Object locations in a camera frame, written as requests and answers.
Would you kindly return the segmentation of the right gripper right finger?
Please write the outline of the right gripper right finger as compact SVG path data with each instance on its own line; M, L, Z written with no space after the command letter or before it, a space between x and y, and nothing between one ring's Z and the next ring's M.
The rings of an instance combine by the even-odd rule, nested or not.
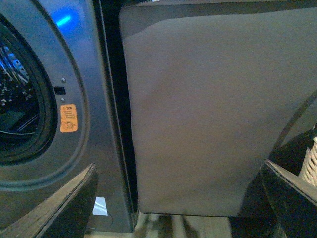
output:
M262 185L288 238L317 236L317 188L271 160L260 170Z

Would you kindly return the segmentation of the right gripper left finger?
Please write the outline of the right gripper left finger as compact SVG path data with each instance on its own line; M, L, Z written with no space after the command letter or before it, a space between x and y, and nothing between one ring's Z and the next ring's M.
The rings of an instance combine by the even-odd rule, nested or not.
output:
M98 186L96 164L4 229L2 238L83 238Z

